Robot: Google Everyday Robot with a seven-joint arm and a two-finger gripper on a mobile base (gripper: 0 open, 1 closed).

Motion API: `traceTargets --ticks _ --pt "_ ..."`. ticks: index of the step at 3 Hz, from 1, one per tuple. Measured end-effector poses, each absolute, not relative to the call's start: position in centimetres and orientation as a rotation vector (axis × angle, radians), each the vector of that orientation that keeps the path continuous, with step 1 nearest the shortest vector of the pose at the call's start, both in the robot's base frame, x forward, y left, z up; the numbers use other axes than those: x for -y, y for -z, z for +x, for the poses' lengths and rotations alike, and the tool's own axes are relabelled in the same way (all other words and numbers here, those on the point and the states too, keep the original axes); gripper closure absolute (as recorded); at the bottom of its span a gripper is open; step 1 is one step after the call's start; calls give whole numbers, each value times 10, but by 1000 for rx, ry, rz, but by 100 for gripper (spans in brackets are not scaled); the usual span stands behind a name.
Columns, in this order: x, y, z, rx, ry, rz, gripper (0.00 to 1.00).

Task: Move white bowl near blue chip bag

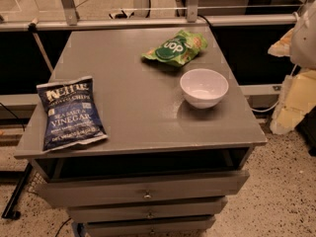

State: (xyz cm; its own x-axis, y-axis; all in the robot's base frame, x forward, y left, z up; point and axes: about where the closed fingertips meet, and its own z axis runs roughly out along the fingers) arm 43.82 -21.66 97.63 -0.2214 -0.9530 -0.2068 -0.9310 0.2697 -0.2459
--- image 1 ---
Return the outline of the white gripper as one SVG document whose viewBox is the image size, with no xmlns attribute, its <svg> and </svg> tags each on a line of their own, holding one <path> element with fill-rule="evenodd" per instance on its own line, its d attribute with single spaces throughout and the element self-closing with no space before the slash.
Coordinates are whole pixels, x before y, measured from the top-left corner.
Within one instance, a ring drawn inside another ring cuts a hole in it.
<svg viewBox="0 0 316 237">
<path fill-rule="evenodd" d="M 272 44 L 268 54 L 290 55 L 293 64 L 309 68 L 295 76 L 286 75 L 281 85 L 270 129 L 273 134 L 286 134 L 316 107 L 316 1 L 297 16 L 294 29 Z"/>
</svg>

